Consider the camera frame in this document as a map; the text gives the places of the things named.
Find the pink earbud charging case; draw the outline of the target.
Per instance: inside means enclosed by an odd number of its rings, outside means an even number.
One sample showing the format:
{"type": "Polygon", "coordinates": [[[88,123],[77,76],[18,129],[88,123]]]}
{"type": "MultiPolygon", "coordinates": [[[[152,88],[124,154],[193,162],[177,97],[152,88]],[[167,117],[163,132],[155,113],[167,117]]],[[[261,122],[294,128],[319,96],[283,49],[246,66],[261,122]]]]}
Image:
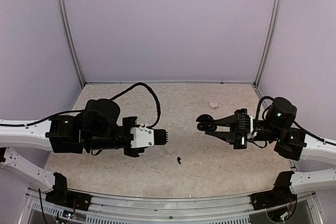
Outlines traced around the pink earbud charging case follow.
{"type": "Polygon", "coordinates": [[[216,101],[210,101],[208,103],[208,105],[211,109],[217,109],[218,108],[218,103],[216,101]]]}

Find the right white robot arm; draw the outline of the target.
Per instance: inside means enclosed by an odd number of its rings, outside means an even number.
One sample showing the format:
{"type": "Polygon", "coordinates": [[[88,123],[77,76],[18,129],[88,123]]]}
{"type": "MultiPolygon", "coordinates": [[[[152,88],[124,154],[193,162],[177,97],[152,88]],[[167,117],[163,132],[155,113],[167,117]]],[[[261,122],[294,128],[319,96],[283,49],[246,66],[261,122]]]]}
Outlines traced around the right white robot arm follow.
{"type": "MultiPolygon", "coordinates": [[[[274,143],[274,151],[292,161],[317,161],[335,165],[335,141],[317,136],[296,122],[297,107],[283,97],[262,97],[256,114],[247,109],[236,110],[233,115],[214,119],[200,115],[197,129],[216,137],[236,150],[244,150],[248,143],[274,143]]],[[[315,172],[281,172],[269,192],[273,205],[281,204],[289,193],[330,189],[335,187],[335,168],[315,172]]]]}

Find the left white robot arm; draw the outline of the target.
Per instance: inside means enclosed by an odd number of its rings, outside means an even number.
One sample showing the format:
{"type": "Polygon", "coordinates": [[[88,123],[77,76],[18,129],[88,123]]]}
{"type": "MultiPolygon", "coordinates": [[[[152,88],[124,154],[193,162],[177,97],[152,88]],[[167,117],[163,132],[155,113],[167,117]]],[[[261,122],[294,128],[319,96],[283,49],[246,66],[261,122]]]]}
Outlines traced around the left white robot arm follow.
{"type": "Polygon", "coordinates": [[[53,195],[66,206],[73,201],[67,179],[21,157],[14,148],[35,148],[53,153],[93,153],[122,149],[126,156],[139,157],[155,143],[154,129],[137,124],[137,117],[123,118],[120,107],[110,99],[89,100],[83,110],[60,112],[35,122],[1,121],[1,168],[26,177],[40,191],[53,195]]]}

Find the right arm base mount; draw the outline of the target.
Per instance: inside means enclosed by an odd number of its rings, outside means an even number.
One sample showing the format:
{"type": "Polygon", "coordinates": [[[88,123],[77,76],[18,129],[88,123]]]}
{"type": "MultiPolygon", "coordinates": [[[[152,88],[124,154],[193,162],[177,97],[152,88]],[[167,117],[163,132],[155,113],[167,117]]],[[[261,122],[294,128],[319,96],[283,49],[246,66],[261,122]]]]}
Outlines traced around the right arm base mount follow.
{"type": "Polygon", "coordinates": [[[254,210],[272,208],[297,200],[297,195],[285,191],[263,191],[250,196],[254,210]]]}

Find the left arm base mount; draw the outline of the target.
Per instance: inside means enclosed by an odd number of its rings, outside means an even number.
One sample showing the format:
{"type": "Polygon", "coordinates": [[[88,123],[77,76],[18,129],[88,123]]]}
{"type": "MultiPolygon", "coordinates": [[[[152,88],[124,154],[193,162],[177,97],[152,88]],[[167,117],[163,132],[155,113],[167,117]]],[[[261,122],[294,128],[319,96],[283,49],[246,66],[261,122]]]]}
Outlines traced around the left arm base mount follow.
{"type": "Polygon", "coordinates": [[[77,191],[56,191],[46,194],[46,201],[55,205],[68,207],[74,210],[88,211],[92,196],[77,191]]]}

